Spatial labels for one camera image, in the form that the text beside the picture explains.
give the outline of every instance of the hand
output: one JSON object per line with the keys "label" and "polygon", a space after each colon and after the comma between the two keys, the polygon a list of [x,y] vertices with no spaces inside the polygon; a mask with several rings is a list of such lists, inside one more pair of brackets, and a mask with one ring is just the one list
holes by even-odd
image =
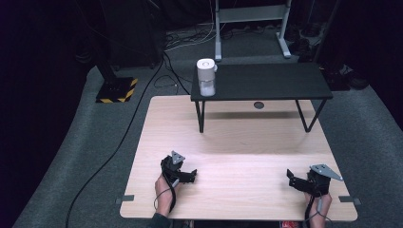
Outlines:
{"label": "hand", "polygon": [[[309,200],[311,199],[311,195],[309,195],[308,193],[304,193],[304,195],[305,195],[306,204],[308,205]],[[332,203],[332,196],[330,196],[330,194],[322,196],[322,208],[319,211],[320,214],[317,214],[318,203],[319,203],[319,198],[315,198],[314,203],[312,204],[311,211],[309,212],[309,217],[313,216],[309,220],[311,228],[324,228],[325,227],[325,221],[326,221],[325,216],[327,216],[327,214],[329,212],[330,204]]]}
{"label": "hand", "polygon": [[[175,194],[178,194],[178,191],[182,185],[183,185],[183,183],[179,183],[177,186],[175,186]],[[163,175],[160,175],[158,177],[157,181],[155,181],[155,194],[157,196],[159,196],[161,194],[157,198],[158,207],[157,207],[156,212],[165,217],[168,217],[169,209],[171,207],[171,202],[172,202],[173,197],[172,197],[171,189],[169,189],[168,183],[166,182]]]}

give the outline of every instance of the dark background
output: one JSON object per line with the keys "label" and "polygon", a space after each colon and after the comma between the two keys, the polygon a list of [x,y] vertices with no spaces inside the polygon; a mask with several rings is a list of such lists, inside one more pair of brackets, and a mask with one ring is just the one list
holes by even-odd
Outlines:
{"label": "dark background", "polygon": [[[87,47],[87,39],[73,1],[0,4],[0,226],[9,227],[29,201],[67,134],[86,74],[94,62],[76,61],[75,56]],[[293,6],[298,4],[301,1],[293,2]],[[161,6],[166,29],[191,26],[209,18],[209,8],[201,1],[162,1]],[[107,32],[99,2],[86,1],[82,7],[90,12],[88,22]],[[295,10],[303,8],[303,4],[292,8],[290,19],[305,21],[306,14],[299,15],[300,11]],[[341,62],[365,77],[401,128],[402,10],[402,4],[395,1],[341,1],[319,53],[320,62]],[[98,39],[107,56],[108,42]]]}

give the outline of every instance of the wooden table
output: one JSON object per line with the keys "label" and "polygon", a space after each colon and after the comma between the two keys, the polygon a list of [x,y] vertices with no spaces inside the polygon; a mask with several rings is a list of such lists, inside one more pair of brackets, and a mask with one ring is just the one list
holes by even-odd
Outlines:
{"label": "wooden table", "polygon": [[[169,215],[173,219],[303,220],[303,193],[288,186],[286,170],[306,178],[309,165],[326,163],[338,170],[320,123],[306,133],[294,101],[206,104],[208,131],[201,134],[189,96],[154,97],[148,108],[128,179],[121,215],[151,218],[154,182],[160,162],[172,150],[184,155],[182,171],[198,169],[196,181],[182,187]],[[310,101],[300,101],[305,118],[313,118]],[[355,220],[357,212],[345,182],[332,180],[332,220]]]}

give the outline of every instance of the black cable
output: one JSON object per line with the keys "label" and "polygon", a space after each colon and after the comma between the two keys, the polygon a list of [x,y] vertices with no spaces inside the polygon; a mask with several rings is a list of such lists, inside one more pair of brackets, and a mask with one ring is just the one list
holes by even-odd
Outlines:
{"label": "black cable", "polygon": [[[167,78],[169,78],[170,80],[172,80],[172,82],[174,82],[174,84],[157,85],[158,81],[161,80],[161,79],[164,78],[164,77],[167,77]],[[168,86],[174,86],[174,87],[176,87],[176,93],[175,93],[175,95],[178,95],[179,87],[178,87],[178,85],[177,85],[177,82],[176,82],[170,75],[165,74],[165,75],[163,75],[163,76],[160,76],[159,78],[157,78],[157,79],[154,81],[154,87],[156,87],[156,88],[168,87]]]}
{"label": "black cable", "polygon": [[165,55],[166,58],[168,59],[170,70],[177,77],[177,80],[178,80],[179,84],[181,84],[181,87],[184,89],[184,91],[187,93],[187,95],[190,95],[189,91],[187,91],[187,89],[183,86],[183,84],[182,84],[182,82],[180,80],[180,76],[175,72],[174,68],[172,67],[171,59],[169,58],[169,56],[166,54],[166,52],[164,52],[163,55]]}
{"label": "black cable", "polygon": [[66,217],[66,228],[68,228],[68,220],[70,218],[70,214],[72,211],[72,208],[74,206],[75,201],[79,198],[79,196],[81,195],[81,193],[84,191],[84,189],[86,188],[86,186],[92,181],[92,179],[113,159],[113,157],[116,155],[116,153],[119,151],[119,149],[121,148],[125,137],[127,136],[128,130],[130,129],[130,126],[133,124],[134,121],[134,117],[136,116],[137,110],[139,109],[140,103],[143,99],[143,96],[148,88],[148,86],[150,85],[151,81],[155,78],[155,76],[157,75],[157,73],[160,71],[161,67],[163,66],[163,61],[161,61],[160,67],[157,69],[157,71],[154,73],[154,75],[151,77],[151,79],[149,80],[149,82],[147,83],[147,85],[145,86],[145,89],[142,93],[142,96],[140,97],[139,102],[137,103],[136,109],[134,110],[133,116],[131,117],[130,123],[127,126],[127,129],[124,133],[124,135],[122,136],[121,141],[119,142],[118,146],[116,147],[115,151],[112,153],[112,155],[104,162],[103,165],[101,165],[100,168],[98,168],[98,170],[86,181],[86,183],[81,187],[80,191],[76,194],[76,196],[74,197],[74,200],[71,202],[70,207],[68,208],[68,212],[67,212],[67,217]]}

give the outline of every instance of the white cup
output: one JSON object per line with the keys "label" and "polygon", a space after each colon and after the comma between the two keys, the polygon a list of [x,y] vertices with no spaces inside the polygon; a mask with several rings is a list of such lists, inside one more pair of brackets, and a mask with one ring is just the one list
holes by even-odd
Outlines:
{"label": "white cup", "polygon": [[201,95],[211,97],[216,94],[217,65],[212,59],[200,59],[197,63]]}

